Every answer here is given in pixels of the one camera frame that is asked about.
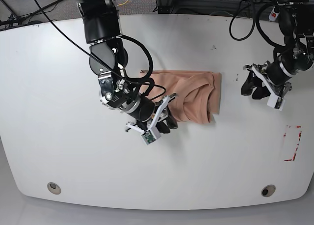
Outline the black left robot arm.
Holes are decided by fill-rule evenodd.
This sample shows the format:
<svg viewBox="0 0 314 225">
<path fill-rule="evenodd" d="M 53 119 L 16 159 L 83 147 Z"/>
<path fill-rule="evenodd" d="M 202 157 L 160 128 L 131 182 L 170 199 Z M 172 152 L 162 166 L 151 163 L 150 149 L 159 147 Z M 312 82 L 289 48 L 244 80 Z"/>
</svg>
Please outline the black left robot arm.
<svg viewBox="0 0 314 225">
<path fill-rule="evenodd" d="M 273 42 L 260 26 L 260 16 L 269 7 L 274 8 L 284 45 Z M 254 15 L 254 23 L 262 38 L 271 45 L 274 61 L 257 65 L 263 81 L 246 65 L 249 75 L 241 88 L 241 95 L 254 100 L 268 97 L 274 91 L 280 97 L 289 91 L 288 80 L 298 71 L 306 71 L 314 64 L 314 6 L 309 0 L 275 0 L 263 5 Z"/>
</svg>

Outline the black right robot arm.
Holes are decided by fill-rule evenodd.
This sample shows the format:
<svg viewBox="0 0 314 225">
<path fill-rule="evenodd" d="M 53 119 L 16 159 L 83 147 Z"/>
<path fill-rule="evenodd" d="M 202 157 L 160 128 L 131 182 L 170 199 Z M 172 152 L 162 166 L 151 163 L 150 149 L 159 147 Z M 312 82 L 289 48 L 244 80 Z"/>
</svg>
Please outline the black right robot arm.
<svg viewBox="0 0 314 225">
<path fill-rule="evenodd" d="M 153 59 L 147 48 L 136 39 L 123 35 L 120 29 L 116 0 L 75 0 L 83 19 L 91 70 L 98 76 L 102 103 L 121 110 L 135 119 L 135 125 L 148 131 L 161 102 L 149 97 L 156 86 L 151 78 Z M 128 40 L 139 46 L 148 59 L 148 71 L 143 77 L 126 74 L 128 53 L 123 45 Z"/>
</svg>

